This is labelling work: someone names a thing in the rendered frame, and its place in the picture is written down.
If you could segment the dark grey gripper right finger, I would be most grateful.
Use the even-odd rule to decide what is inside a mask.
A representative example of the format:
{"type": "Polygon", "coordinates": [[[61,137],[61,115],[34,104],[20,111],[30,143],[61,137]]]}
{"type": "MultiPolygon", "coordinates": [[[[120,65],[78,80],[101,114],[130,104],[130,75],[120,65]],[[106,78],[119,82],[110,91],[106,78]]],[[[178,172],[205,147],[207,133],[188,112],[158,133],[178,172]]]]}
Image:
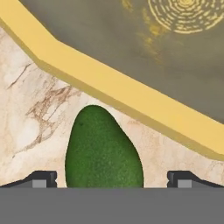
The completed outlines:
{"type": "Polygon", "coordinates": [[[194,175],[191,171],[168,171],[167,179],[167,186],[172,188],[224,188],[224,185],[218,185],[201,179],[194,175]]]}

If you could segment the green avocado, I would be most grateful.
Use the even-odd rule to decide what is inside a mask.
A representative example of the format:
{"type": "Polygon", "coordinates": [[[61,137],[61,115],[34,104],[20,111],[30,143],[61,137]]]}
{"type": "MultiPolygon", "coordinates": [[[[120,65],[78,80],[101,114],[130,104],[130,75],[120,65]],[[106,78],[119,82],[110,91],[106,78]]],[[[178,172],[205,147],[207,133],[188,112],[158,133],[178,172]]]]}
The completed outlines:
{"type": "Polygon", "coordinates": [[[68,187],[142,187],[137,149],[103,107],[88,105],[76,116],[65,159],[68,187]]]}

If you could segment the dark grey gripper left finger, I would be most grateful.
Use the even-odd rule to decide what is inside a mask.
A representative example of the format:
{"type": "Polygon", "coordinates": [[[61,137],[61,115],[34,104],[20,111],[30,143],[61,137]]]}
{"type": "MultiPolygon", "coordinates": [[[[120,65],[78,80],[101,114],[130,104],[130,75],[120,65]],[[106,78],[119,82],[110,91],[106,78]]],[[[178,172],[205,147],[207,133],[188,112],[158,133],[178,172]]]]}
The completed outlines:
{"type": "Polygon", "coordinates": [[[56,171],[34,171],[24,179],[20,179],[3,187],[30,187],[30,188],[51,188],[56,187],[56,171]]]}

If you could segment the yellow-rimmed grey sink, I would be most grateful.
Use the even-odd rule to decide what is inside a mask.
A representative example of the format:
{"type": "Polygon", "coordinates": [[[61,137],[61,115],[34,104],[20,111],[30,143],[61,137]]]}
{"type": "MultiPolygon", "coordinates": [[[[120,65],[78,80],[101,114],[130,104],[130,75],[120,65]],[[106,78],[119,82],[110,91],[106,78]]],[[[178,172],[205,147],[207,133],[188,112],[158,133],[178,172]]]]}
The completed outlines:
{"type": "Polygon", "coordinates": [[[224,161],[224,0],[0,0],[42,70],[224,161]]]}

